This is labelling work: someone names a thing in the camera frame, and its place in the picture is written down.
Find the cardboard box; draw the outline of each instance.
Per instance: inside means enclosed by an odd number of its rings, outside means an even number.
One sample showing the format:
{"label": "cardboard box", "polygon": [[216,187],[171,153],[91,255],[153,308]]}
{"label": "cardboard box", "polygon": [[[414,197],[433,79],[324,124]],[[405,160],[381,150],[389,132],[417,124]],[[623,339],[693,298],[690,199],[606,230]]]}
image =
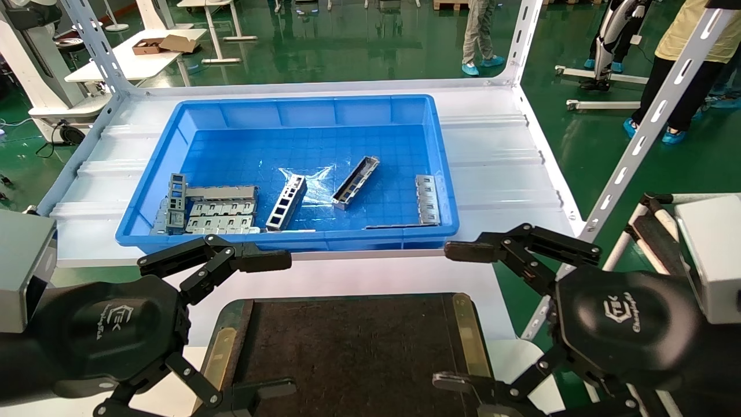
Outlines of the cardboard box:
{"label": "cardboard box", "polygon": [[198,42],[184,36],[167,35],[167,37],[159,44],[159,47],[166,50],[191,53],[196,49],[197,45]]}
{"label": "cardboard box", "polygon": [[159,45],[162,43],[163,38],[146,38],[137,42],[133,47],[134,55],[151,55],[153,53],[160,53],[162,49]]}

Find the wooden pallet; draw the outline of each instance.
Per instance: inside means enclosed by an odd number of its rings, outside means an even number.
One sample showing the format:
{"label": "wooden pallet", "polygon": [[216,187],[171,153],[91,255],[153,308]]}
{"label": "wooden pallet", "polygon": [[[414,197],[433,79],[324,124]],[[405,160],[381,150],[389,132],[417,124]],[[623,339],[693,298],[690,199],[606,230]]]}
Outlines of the wooden pallet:
{"label": "wooden pallet", "polygon": [[461,10],[461,4],[468,7],[468,0],[440,0],[432,3],[433,10],[440,10],[442,4],[452,4],[453,10]]}

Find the green epoxy floor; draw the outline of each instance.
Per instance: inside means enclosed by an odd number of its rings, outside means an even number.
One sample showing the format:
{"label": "green epoxy floor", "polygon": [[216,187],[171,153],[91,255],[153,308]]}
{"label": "green epoxy floor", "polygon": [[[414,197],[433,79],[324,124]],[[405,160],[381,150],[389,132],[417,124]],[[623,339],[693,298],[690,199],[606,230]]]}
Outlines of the green epoxy floor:
{"label": "green epoxy floor", "polygon": [[[519,2],[499,2],[502,6],[494,14],[492,37],[495,51],[506,55]],[[655,2],[648,14],[651,25],[642,32],[642,49],[648,57],[633,47],[625,60],[627,74],[648,75],[651,67],[648,60],[653,58],[653,50],[680,4],[681,1],[676,0]],[[245,61],[226,67],[204,67],[200,65],[201,59],[213,55],[207,34],[202,39],[203,51],[185,58],[193,67],[190,75],[193,85],[463,76],[460,59],[467,12],[435,12],[430,0],[422,0],[419,9],[411,0],[384,1],[384,11],[380,10],[378,0],[373,0],[368,10],[363,8],[362,0],[338,0],[331,12],[326,11],[326,2],[322,0],[318,16],[308,17],[298,16],[296,7],[290,7],[289,3],[284,3],[278,15],[273,12],[273,1],[238,0],[237,6],[242,31],[257,35],[259,41],[223,42],[226,57]],[[554,75],[555,65],[581,67],[604,7],[604,4],[589,3],[556,4],[542,10],[522,80],[582,217],[586,217],[595,204],[628,144],[621,124],[630,111],[569,112],[565,109],[565,101],[638,100],[641,92],[640,86],[616,83],[609,93],[587,93],[576,86],[577,79]],[[303,11],[313,8],[316,7],[300,7]],[[170,2],[170,9],[176,22],[192,22],[196,27],[206,28],[202,13],[190,15],[175,7],[174,0]],[[131,28],[123,33],[109,33],[112,46],[143,28],[136,11],[120,20]],[[232,33],[228,10],[217,13],[215,20],[219,37]],[[80,57],[82,62],[87,61],[84,53],[80,53]],[[495,73],[496,70],[484,72],[484,75]],[[144,86],[182,86],[182,78],[173,64]],[[19,97],[17,93],[0,101],[1,118],[15,121],[26,117],[28,105],[17,104],[22,102]],[[656,144],[617,204],[598,243],[611,248],[644,191],[721,192],[741,188],[739,127],[741,112],[711,110],[694,125],[684,143],[673,147]],[[7,139],[13,142],[0,143],[0,172],[10,177],[16,186],[5,190],[11,201],[0,204],[6,209],[21,210],[40,201],[71,150],[58,149],[57,154],[43,160],[33,154],[43,144],[41,139],[19,140],[38,135],[32,123],[8,131]],[[631,268],[645,268],[636,249],[627,251],[619,265],[619,269]],[[505,268],[495,266],[495,269],[519,333],[539,298]],[[136,268],[130,267],[58,270],[54,279],[58,285],[67,285],[89,280],[122,282],[136,277]],[[540,335],[536,342],[542,348],[548,347],[545,335]],[[585,400],[583,388],[572,375],[561,375],[559,382],[568,404]]]}

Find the yellow shirt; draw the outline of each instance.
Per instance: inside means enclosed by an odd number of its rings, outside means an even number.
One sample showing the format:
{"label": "yellow shirt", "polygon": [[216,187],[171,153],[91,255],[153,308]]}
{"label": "yellow shirt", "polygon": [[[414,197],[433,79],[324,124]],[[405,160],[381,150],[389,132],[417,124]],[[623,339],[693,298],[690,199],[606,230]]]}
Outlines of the yellow shirt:
{"label": "yellow shirt", "polygon": [[[656,48],[656,56],[669,61],[676,61],[679,58],[697,22],[700,21],[700,16],[705,12],[707,3],[708,0],[685,1],[674,22],[661,38]],[[736,15],[728,22],[728,26],[721,32],[718,41],[710,49],[705,61],[728,63],[736,53],[739,42],[741,42],[741,13],[736,12]]]}

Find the blue plastic bin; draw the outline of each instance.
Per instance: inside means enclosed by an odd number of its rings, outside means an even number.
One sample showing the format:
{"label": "blue plastic bin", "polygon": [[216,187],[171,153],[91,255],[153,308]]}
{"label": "blue plastic bin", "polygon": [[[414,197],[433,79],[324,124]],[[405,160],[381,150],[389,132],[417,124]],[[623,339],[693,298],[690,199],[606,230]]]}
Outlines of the blue plastic bin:
{"label": "blue plastic bin", "polygon": [[[357,163],[380,164],[346,211],[331,198]],[[288,230],[227,234],[262,249],[349,251],[439,248],[458,230],[458,211],[433,98],[349,96],[298,99],[199,100],[180,103],[124,214],[116,240],[145,253],[200,235],[150,236],[172,173],[190,187],[257,185],[255,226],[265,221],[291,174],[308,190]],[[417,174],[435,176],[441,224],[403,229],[365,226],[415,224]]]}

